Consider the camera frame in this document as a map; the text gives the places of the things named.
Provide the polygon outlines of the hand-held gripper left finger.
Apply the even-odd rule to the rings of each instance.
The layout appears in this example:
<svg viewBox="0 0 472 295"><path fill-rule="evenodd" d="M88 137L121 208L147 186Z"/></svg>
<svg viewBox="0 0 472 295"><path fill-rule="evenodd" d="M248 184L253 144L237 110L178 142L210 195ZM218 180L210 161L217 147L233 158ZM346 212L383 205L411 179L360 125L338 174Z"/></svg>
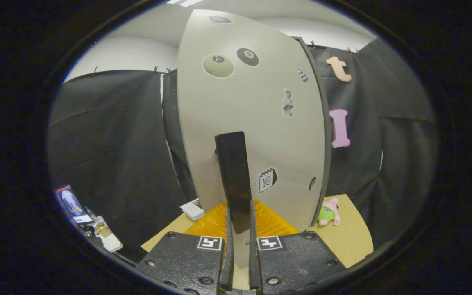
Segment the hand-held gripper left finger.
<svg viewBox="0 0 472 295"><path fill-rule="evenodd" d="M136 266L165 295L225 295L234 279L231 211L223 203L193 224L169 230Z"/></svg>

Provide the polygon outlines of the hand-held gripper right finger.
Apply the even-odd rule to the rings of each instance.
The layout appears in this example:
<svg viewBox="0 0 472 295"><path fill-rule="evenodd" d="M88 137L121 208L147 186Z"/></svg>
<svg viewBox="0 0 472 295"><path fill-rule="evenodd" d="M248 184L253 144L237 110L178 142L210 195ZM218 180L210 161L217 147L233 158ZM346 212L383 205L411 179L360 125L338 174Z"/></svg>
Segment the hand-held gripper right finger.
<svg viewBox="0 0 472 295"><path fill-rule="evenodd" d="M314 231L258 237L250 200L249 287L258 295L305 294L334 282L346 270Z"/></svg>

